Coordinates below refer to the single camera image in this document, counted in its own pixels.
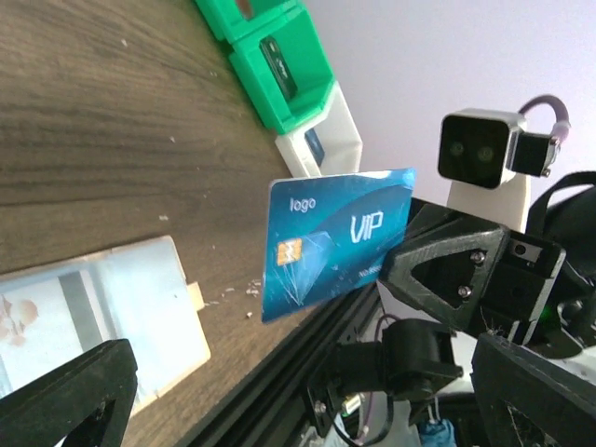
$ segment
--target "cable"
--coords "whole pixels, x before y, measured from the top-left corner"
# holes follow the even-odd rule
[[[571,124],[569,123],[569,112],[567,111],[567,107],[559,98],[553,95],[536,96],[524,104],[518,113],[525,115],[537,105],[542,104],[549,105],[555,113],[555,119],[557,122],[552,127],[550,135],[556,137],[559,140],[559,143],[563,143],[569,136]]]
[[[377,320],[376,322],[376,328],[374,329],[374,338],[373,340],[375,342],[378,342],[381,338],[381,326],[383,325],[383,323],[385,321],[387,321],[388,319],[392,319],[394,321],[398,321],[399,318],[393,314],[388,314],[387,312],[385,312],[385,307],[383,307],[384,313],[383,315]],[[366,435],[368,434],[368,427],[369,427],[369,422],[371,420],[371,411],[373,410],[373,393],[369,393],[369,405],[366,409],[366,412],[364,414],[364,417],[362,418],[362,430],[359,433],[359,436],[357,438],[357,440],[362,441]]]
[[[393,407],[393,399],[387,396],[387,418],[385,423],[383,424],[383,428],[377,436],[375,436],[371,440],[367,440],[366,442],[361,442],[359,440],[351,440],[344,431],[337,426],[335,423],[335,419],[333,419],[333,428],[335,428],[335,432],[337,436],[341,438],[343,442],[345,442],[349,447],[369,447],[374,444],[378,444],[379,442],[383,441],[389,432],[391,431],[391,426],[393,426],[393,418],[395,416],[395,409]]]

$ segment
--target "green 3d printed part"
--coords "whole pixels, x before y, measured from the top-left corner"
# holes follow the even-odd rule
[[[303,5],[232,47],[230,61],[267,128],[285,135],[323,111],[335,77]]]
[[[217,40],[233,44],[294,8],[297,0],[195,0]]]

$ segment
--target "screw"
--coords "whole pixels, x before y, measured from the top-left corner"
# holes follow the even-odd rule
[[[459,286],[457,288],[457,294],[462,298],[469,298],[469,295],[472,294],[472,289],[469,286]]]
[[[315,414],[322,415],[327,412],[327,405],[325,405],[320,400],[315,402]]]
[[[469,259],[475,265],[482,265],[486,259],[486,255],[482,251],[474,251],[469,255]]]

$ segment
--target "camera lens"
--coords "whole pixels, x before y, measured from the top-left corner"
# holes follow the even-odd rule
[[[478,151],[478,159],[482,163],[490,163],[494,158],[494,150],[492,147],[484,146]]]
[[[461,156],[464,154],[464,145],[461,142],[454,142],[449,148],[449,152],[452,156]]]

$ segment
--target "white wall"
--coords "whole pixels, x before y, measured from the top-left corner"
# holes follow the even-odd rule
[[[596,169],[596,2],[592,0],[306,0],[356,120],[361,169],[414,167],[415,195],[444,203],[440,122],[479,107],[517,111],[552,93],[572,134],[538,196],[564,173]],[[545,107],[529,130],[549,131]]]

